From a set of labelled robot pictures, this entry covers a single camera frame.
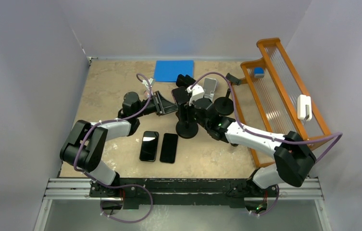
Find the black round base phone stand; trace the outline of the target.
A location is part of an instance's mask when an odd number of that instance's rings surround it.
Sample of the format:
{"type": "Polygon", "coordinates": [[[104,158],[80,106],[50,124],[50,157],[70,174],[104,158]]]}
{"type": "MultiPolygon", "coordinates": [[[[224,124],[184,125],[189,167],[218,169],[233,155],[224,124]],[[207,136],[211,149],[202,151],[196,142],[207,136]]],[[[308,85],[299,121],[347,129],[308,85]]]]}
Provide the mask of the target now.
{"type": "Polygon", "coordinates": [[[199,128],[197,123],[186,124],[185,126],[182,126],[178,121],[175,126],[175,130],[178,136],[180,136],[181,138],[191,139],[197,135],[199,128]]]}

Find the black phone purple edge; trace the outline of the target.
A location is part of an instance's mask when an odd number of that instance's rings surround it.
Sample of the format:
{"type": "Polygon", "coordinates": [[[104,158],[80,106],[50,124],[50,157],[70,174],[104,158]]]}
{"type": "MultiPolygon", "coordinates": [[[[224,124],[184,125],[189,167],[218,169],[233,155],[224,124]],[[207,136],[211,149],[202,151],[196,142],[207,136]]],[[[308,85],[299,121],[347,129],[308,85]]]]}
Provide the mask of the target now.
{"type": "Polygon", "coordinates": [[[189,102],[190,96],[186,87],[178,87],[171,91],[173,99],[177,105],[182,105],[189,102]]]}

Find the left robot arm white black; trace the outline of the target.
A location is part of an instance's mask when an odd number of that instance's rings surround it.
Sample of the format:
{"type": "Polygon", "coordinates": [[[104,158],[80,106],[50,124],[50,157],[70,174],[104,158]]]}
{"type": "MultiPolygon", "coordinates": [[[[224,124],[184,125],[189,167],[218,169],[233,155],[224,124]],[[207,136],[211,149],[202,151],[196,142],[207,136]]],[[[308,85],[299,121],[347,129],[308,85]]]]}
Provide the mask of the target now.
{"type": "Polygon", "coordinates": [[[88,174],[107,196],[114,197],[120,192],[120,176],[101,159],[105,142],[133,135],[141,116],[152,113],[163,116],[177,110],[176,103],[165,99],[158,91],[143,101],[136,92],[128,92],[116,119],[95,123],[76,121],[60,150],[60,159],[88,174]]]}

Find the black phone white stripe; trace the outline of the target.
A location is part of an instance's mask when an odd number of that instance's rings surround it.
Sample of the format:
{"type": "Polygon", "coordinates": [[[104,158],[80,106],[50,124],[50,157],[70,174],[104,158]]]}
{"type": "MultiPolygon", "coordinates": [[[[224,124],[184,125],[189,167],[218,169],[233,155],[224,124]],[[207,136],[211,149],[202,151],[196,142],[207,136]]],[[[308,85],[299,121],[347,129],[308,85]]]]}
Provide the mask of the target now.
{"type": "Polygon", "coordinates": [[[145,131],[142,137],[139,160],[143,162],[154,162],[158,150],[159,133],[156,131],[145,131]]]}

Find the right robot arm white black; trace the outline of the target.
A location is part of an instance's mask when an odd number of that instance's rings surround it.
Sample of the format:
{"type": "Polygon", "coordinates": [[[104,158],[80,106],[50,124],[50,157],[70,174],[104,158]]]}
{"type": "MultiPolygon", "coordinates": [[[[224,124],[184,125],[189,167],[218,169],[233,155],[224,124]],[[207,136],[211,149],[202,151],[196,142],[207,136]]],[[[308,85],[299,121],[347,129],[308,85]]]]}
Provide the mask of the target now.
{"type": "Polygon", "coordinates": [[[186,131],[201,126],[210,137],[231,145],[261,151],[274,159],[274,164],[260,167],[248,179],[247,190],[258,196],[266,188],[279,183],[300,187],[316,163],[316,157],[296,132],[270,133],[241,124],[236,119],[221,116],[206,98],[178,103],[177,116],[186,123],[186,131]]]}

